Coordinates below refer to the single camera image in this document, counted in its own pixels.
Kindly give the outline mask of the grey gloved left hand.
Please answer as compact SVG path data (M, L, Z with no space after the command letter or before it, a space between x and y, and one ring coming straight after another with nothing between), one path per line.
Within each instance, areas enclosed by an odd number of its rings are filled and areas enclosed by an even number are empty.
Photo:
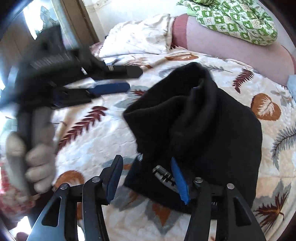
M10 184L24 196L47 192L56 176L55 128L47 107L19 111L5 144Z

